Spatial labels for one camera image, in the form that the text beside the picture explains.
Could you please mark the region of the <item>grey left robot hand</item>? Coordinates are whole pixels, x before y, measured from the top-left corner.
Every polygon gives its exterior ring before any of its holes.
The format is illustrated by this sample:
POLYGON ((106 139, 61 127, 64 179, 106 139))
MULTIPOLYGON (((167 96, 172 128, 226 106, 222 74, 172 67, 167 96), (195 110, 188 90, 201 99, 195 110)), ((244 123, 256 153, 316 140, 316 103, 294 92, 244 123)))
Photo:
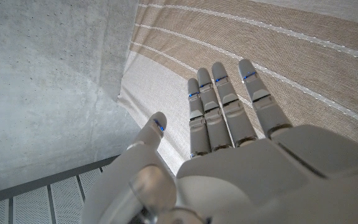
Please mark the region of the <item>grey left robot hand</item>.
POLYGON ((358 143, 294 126, 249 60, 238 64, 264 138, 223 65, 188 81, 190 159, 171 176, 157 155, 167 127, 153 114, 101 174, 82 223, 358 223, 358 143))

